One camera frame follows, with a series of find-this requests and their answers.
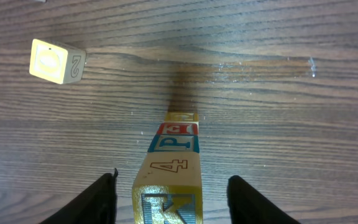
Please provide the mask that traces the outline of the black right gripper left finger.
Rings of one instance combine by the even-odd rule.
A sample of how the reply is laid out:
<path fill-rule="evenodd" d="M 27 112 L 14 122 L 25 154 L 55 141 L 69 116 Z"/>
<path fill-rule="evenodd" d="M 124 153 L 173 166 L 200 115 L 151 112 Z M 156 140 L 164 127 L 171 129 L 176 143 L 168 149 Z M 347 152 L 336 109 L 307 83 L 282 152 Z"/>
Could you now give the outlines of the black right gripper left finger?
<path fill-rule="evenodd" d="M 41 224 L 115 224 L 118 171 L 105 173 Z"/>

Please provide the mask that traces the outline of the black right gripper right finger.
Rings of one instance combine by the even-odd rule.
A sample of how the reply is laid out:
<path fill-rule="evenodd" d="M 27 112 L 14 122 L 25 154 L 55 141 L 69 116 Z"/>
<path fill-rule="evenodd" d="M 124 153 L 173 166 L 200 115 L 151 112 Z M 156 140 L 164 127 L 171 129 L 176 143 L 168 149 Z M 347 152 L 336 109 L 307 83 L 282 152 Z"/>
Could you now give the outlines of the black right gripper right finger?
<path fill-rule="evenodd" d="M 300 224 L 238 175 L 228 179 L 227 204 L 232 224 Z"/>

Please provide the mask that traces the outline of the yellow-top wooden block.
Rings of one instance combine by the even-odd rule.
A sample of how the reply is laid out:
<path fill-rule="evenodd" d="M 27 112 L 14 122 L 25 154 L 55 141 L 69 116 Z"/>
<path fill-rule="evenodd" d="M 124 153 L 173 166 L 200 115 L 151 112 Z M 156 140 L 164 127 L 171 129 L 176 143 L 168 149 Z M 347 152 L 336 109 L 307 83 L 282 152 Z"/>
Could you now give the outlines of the yellow-top wooden block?
<path fill-rule="evenodd" d="M 132 186 L 134 222 L 203 224 L 200 155 L 149 152 Z"/>

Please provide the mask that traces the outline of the bird picture blue-sided block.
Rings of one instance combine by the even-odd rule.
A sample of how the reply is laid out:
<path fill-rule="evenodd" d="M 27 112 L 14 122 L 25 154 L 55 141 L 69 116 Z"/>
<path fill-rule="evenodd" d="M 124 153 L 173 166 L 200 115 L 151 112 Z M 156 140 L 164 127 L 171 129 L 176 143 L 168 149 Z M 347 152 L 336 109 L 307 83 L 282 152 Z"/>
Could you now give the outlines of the bird picture blue-sided block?
<path fill-rule="evenodd" d="M 197 135 L 157 134 L 147 152 L 200 152 Z"/>

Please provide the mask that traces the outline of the green-sided number five block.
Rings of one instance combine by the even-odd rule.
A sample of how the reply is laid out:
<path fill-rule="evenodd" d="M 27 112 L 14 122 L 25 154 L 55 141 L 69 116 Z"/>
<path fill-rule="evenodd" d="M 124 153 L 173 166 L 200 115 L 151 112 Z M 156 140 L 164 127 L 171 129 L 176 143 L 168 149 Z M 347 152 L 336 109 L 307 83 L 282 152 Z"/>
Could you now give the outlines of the green-sided number five block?
<path fill-rule="evenodd" d="M 195 123 L 162 123 L 157 134 L 198 135 L 198 125 Z"/>

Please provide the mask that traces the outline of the yellow-sided picture wooden block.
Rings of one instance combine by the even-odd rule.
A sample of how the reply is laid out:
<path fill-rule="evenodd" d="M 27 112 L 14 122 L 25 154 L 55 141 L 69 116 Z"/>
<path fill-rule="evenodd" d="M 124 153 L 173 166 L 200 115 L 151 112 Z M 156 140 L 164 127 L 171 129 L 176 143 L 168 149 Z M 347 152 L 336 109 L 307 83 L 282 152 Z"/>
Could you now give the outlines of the yellow-sided picture wooden block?
<path fill-rule="evenodd" d="M 196 113 L 168 112 L 164 120 L 177 123 L 197 123 L 199 117 Z"/>

